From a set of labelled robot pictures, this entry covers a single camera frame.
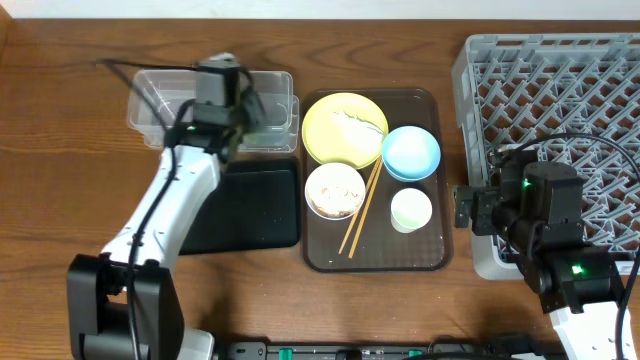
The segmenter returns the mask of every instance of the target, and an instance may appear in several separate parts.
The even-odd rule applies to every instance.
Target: black mat
[[[299,204],[295,159],[232,163],[202,204],[180,255],[293,246]]]

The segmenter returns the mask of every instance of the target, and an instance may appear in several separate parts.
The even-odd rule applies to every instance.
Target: gray dish rack
[[[488,154],[563,132],[615,140],[640,161],[640,34],[473,35],[451,71],[469,183],[484,186]],[[586,181],[583,238],[629,274],[640,246],[640,182],[620,154],[584,139],[538,146],[539,160],[574,166]],[[520,279],[499,237],[473,233],[474,267],[492,280]]]

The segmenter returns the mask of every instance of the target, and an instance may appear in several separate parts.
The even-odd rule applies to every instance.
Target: white cup
[[[410,233],[427,225],[432,212],[431,200],[417,189],[400,190],[391,199],[391,225],[401,233]]]

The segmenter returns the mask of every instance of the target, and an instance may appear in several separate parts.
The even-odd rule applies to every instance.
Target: chopsticks
[[[367,202],[364,205],[364,210],[362,212],[362,218],[360,219],[360,223],[358,224],[358,229],[356,230],[356,236],[353,239],[353,245],[351,245],[351,251],[349,251],[349,259],[353,258],[353,254],[356,251],[356,245],[358,244],[358,239],[360,238],[360,232],[362,231],[362,227],[364,226],[364,220],[367,217],[367,212],[369,211],[369,205],[371,204],[371,199],[373,199],[373,192],[376,189],[376,185],[378,184],[378,177],[380,176],[380,169],[382,169],[382,158],[379,157],[373,165],[373,170],[371,171],[371,175],[369,175],[369,180],[367,180],[367,185],[365,187],[365,193],[369,193],[367,197]],[[356,219],[360,214],[360,209],[353,214],[351,218],[351,223],[349,223],[349,228],[347,228],[347,233],[344,235],[344,239],[342,240],[342,245],[340,246],[340,250],[338,254],[342,254],[342,250],[347,243],[347,239],[349,239],[349,235],[351,234],[351,230],[353,229],[353,225],[356,223]]]

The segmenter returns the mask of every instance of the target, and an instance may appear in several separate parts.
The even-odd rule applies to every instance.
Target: wood grain
[[[0,59],[2,58],[2,49],[4,49],[4,43],[7,39],[7,32],[9,31],[9,23],[11,23],[11,16],[0,5]]]
[[[0,64],[0,358],[70,358],[66,269],[116,234],[158,164],[126,126],[127,90],[90,61],[187,64],[229,51],[250,68],[290,72],[301,99],[321,88],[425,88],[439,106],[450,191],[467,181],[450,70],[469,35],[630,31],[640,23],[14,21]],[[453,261],[438,273],[323,275],[294,247],[183,257],[175,282],[187,324],[225,341],[426,343],[512,331],[556,341],[526,285],[481,279],[469,231],[453,236]]]

